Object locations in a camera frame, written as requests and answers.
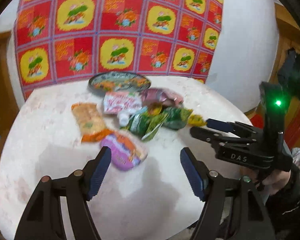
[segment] purple package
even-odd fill
[[[144,147],[139,146],[138,142],[128,134],[114,132],[106,136],[100,142],[100,146],[108,146],[111,149],[111,161],[122,171],[132,169],[147,157]]]

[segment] white wall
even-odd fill
[[[270,77],[278,41],[274,0],[224,0],[207,85],[241,111],[251,110],[259,103],[259,83]]]
[[[17,10],[20,0],[12,0],[0,14],[0,33],[11,31],[17,18]]]

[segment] green led light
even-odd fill
[[[277,100],[277,101],[275,102],[275,104],[276,104],[277,106],[281,106],[282,102],[281,102],[280,100]]]

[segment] decorative plate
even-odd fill
[[[90,78],[89,86],[94,90],[139,92],[148,89],[151,82],[135,73],[111,71]]]

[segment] pink snack package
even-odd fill
[[[139,165],[148,155],[147,148],[124,130],[109,134],[100,142],[100,146],[107,146],[111,149],[111,161],[122,171]]]
[[[168,88],[148,88],[140,92],[143,105],[149,106],[153,103],[162,103],[164,106],[180,106],[183,97]]]
[[[131,92],[107,92],[103,100],[105,114],[118,114],[121,111],[134,114],[142,108],[140,96]]]

